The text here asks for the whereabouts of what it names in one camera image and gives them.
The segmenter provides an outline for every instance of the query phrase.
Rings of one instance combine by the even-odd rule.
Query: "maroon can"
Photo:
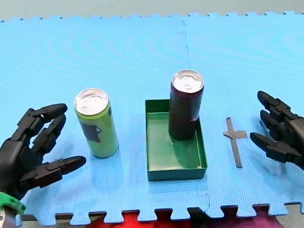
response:
[[[177,140],[194,136],[201,97],[204,90],[203,77],[192,70],[176,73],[171,81],[169,133]]]

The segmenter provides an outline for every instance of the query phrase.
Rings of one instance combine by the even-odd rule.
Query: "silver can top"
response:
[[[193,70],[182,70],[174,75],[172,84],[178,91],[192,94],[201,90],[205,82],[199,73]]]
[[[90,88],[80,92],[74,100],[74,108],[82,115],[96,115],[108,105],[107,94],[99,89]]]

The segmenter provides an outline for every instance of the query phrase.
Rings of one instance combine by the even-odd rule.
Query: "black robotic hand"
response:
[[[259,91],[257,98],[269,111],[261,111],[260,116],[275,140],[251,133],[251,140],[268,158],[279,162],[291,162],[304,170],[304,118],[290,111],[290,107],[280,99]]]
[[[85,164],[86,159],[82,156],[42,164],[43,156],[51,152],[66,122],[66,110],[65,104],[28,109],[19,121],[18,129],[0,148],[0,192],[20,200],[28,190],[59,181],[62,175]],[[49,127],[43,128],[48,122],[51,122]],[[36,135],[29,148],[30,139]]]

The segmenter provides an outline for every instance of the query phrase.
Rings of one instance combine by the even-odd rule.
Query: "green plastic box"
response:
[[[149,181],[201,179],[207,169],[200,123],[195,136],[178,141],[169,134],[169,100],[146,100]]]

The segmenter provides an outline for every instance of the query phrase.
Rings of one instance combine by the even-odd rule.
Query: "red fabric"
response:
[[[102,219],[98,219],[86,228],[190,228],[191,222],[188,221],[170,221],[170,212],[158,214],[155,222],[138,222],[138,213],[124,213],[124,223],[105,224]]]
[[[205,219],[200,228],[283,228],[275,217],[267,214],[268,209],[256,209],[257,216],[252,218],[237,218],[237,209],[225,211],[225,217],[220,219]],[[157,212],[157,221],[138,222],[138,213],[124,213],[124,223],[105,224],[102,219],[93,222],[86,228],[191,228],[191,221],[170,221],[170,211]]]

